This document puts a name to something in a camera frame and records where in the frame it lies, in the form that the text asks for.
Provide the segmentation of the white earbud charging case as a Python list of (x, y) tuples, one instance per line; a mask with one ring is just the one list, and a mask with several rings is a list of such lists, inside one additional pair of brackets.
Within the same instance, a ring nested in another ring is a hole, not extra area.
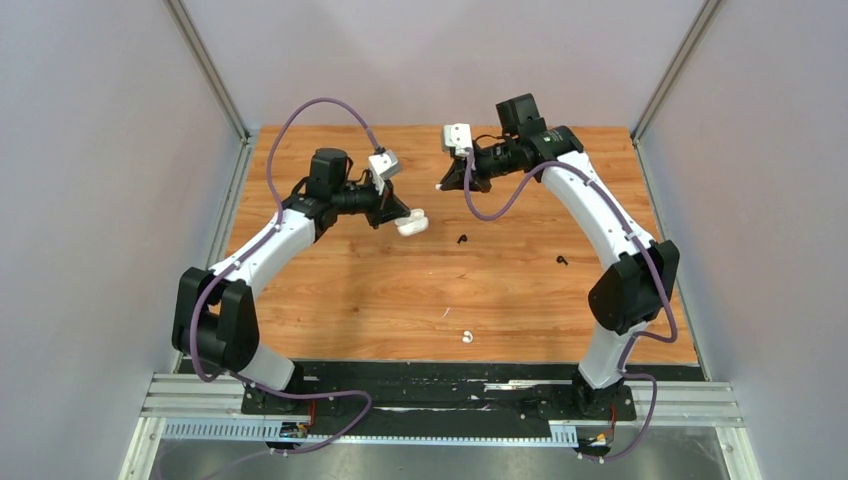
[(429, 218), (423, 209), (412, 209), (408, 216), (396, 219), (394, 224), (401, 236), (410, 237), (426, 231)]

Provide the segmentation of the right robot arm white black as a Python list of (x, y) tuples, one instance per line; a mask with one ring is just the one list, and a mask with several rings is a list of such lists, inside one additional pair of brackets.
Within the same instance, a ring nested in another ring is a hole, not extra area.
[(496, 106), (501, 133), (483, 147), (465, 123), (444, 125), (442, 148), (453, 163), (437, 188), (460, 190), (471, 213), (483, 221), (502, 217), (530, 181), (544, 186), (577, 222), (603, 273), (588, 293), (596, 321), (587, 353), (578, 364), (571, 403), (596, 417), (611, 403), (609, 387), (626, 376), (625, 364), (648, 324), (666, 313), (673, 343), (678, 328), (671, 309), (680, 252), (657, 241), (629, 215), (594, 168), (584, 145), (567, 126), (552, 127), (531, 94)]

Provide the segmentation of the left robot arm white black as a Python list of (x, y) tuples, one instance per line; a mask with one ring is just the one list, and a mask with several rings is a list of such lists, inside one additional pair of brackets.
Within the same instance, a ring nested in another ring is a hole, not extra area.
[(237, 378), (268, 388), (283, 413), (298, 411), (306, 386), (296, 363), (260, 341), (256, 301), (296, 255), (316, 243), (342, 215), (362, 215), (377, 229), (392, 223), (403, 236), (425, 231), (429, 220), (395, 194), (391, 176), (400, 169), (391, 151), (369, 157), (362, 179), (349, 177), (353, 162), (337, 148), (319, 148), (308, 176), (282, 200), (269, 222), (230, 257), (181, 276), (172, 346)]

